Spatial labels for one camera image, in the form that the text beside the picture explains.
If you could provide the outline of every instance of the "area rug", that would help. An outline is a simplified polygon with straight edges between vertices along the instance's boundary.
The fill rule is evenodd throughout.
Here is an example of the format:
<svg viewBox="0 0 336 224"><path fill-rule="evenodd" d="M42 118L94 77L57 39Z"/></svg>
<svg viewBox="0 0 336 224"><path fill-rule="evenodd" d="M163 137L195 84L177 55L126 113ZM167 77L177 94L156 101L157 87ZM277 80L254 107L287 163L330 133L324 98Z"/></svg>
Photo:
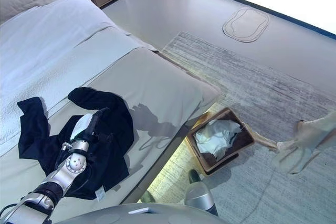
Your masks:
<svg viewBox="0 0 336 224"><path fill-rule="evenodd" d="M232 39L253 42L264 32L268 23L268 14L251 7L244 7L233 13L223 25L223 32Z"/></svg>
<svg viewBox="0 0 336 224"><path fill-rule="evenodd" d="M171 60L220 87L213 112L231 107L253 131L274 141L293 136L296 120L336 110L336 97L243 56L180 32L164 49ZM271 165L276 153L255 144L203 182L227 223L334 223L336 148L296 175ZM183 203L190 169L200 165L184 141L149 188L157 202Z"/></svg>

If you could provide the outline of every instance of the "gray floor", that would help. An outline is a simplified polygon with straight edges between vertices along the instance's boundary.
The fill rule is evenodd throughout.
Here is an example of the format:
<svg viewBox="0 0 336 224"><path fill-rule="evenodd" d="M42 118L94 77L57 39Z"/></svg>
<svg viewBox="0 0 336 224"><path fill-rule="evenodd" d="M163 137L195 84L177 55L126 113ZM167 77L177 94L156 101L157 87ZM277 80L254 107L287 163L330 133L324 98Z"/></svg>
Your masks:
<svg viewBox="0 0 336 224"><path fill-rule="evenodd" d="M222 32L243 4L232 0L119 0L103 11L120 27L162 49L179 31L255 59L260 64L336 93L336 41L270 16L255 42L242 43Z"/></svg>

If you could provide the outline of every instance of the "bed sheet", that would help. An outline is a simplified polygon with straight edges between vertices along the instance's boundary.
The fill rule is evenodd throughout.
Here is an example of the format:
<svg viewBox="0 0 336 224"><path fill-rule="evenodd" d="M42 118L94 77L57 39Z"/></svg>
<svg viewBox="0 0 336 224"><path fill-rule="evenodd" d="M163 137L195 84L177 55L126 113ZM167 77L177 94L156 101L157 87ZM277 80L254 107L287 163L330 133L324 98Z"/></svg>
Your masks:
<svg viewBox="0 0 336 224"><path fill-rule="evenodd" d="M16 102L40 96L49 111L134 48L154 49L120 29L90 0L34 7L0 29L0 155L18 141L22 113Z"/></svg>

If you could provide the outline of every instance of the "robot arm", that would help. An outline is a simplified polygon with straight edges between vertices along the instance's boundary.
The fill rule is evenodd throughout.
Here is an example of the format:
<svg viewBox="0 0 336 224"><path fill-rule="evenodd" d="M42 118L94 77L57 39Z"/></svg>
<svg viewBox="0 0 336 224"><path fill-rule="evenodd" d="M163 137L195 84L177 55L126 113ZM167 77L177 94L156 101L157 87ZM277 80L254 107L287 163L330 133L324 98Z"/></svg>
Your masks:
<svg viewBox="0 0 336 224"><path fill-rule="evenodd" d="M69 156L58 166L57 170L46 177L31 193L25 196L3 219L3 224L49 224L54 208L66 194L75 178L81 174L86 166L86 154L89 142L94 135L95 126L105 109L99 110L93 116L89 115L89 125L79 120L75 129L78 134L71 144L63 144L62 151L67 148Z"/></svg>

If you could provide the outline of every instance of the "gray mattress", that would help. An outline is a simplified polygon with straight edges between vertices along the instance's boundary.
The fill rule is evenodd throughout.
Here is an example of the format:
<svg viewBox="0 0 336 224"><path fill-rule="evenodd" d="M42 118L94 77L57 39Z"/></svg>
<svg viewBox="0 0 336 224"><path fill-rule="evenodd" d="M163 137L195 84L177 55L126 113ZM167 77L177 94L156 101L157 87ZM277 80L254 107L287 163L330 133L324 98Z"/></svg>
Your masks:
<svg viewBox="0 0 336 224"><path fill-rule="evenodd" d="M53 214L55 222L134 201L155 178L193 120L204 113L219 95L217 88L191 77L145 48L137 48L125 55L89 86L116 93L127 103L135 137L125 155L130 176L106 192L100 202L62 199ZM87 111L68 102L50 117L50 134L58 134L72 115L84 113ZM18 202L44 177L37 161L18 158L16 146L1 157L0 205Z"/></svg>

